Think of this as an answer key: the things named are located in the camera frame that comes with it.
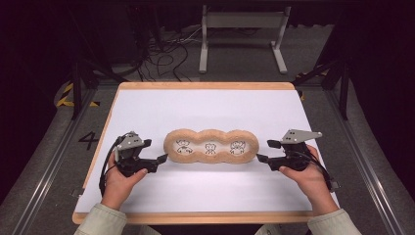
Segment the white table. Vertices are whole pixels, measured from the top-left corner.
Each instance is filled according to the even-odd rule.
[[[291,83],[122,83],[73,221],[80,223],[101,201],[101,169],[118,136],[134,130],[142,139],[152,139],[140,157],[155,159],[164,154],[165,135],[179,128],[245,129],[257,137],[259,152],[271,158],[284,153],[269,148],[268,139],[279,140],[290,128],[311,130]],[[314,140],[306,143],[317,147]],[[178,164],[167,159],[134,187],[121,211],[134,224],[287,223],[311,217],[311,206],[297,184],[257,158],[248,164]]]

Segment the metal stand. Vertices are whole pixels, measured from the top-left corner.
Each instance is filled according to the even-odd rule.
[[[281,55],[280,45],[284,36],[291,7],[285,12],[248,13],[248,12],[208,12],[204,5],[202,15],[202,51],[199,72],[208,71],[208,27],[268,27],[279,28],[278,38],[271,41],[272,51],[275,56],[280,73],[287,73],[287,67]]]

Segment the hand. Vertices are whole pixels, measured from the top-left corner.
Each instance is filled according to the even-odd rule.
[[[308,145],[307,148],[318,160],[317,150]],[[339,209],[330,195],[324,176],[317,165],[309,164],[303,171],[296,171],[286,166],[281,166],[279,170],[296,181],[302,193],[310,201],[314,215],[335,212]]]
[[[136,183],[147,174],[145,168],[135,174],[125,177],[115,166],[115,154],[111,153],[108,161],[107,184],[101,204],[111,209],[119,211],[121,205],[130,195]]]

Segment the white paper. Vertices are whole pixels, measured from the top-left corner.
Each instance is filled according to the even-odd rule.
[[[143,149],[140,157],[155,159],[164,154],[167,133],[179,128],[247,130],[258,139],[259,153],[270,158],[285,155],[269,148],[267,140],[280,140],[288,129],[311,130],[295,90],[119,90],[75,212],[89,212],[101,201],[101,169],[118,136],[134,130],[142,139],[152,139],[152,146]],[[317,147],[314,140],[306,143]],[[134,187],[121,211],[289,212],[311,211],[311,205],[297,183],[257,158],[248,164],[167,160]]]

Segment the sleeve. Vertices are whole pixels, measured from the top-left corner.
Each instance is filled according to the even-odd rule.
[[[126,224],[125,213],[97,204],[85,217],[75,235],[116,235],[121,234]]]
[[[315,216],[308,221],[307,225],[313,235],[361,235],[348,216],[348,213],[343,209]]]

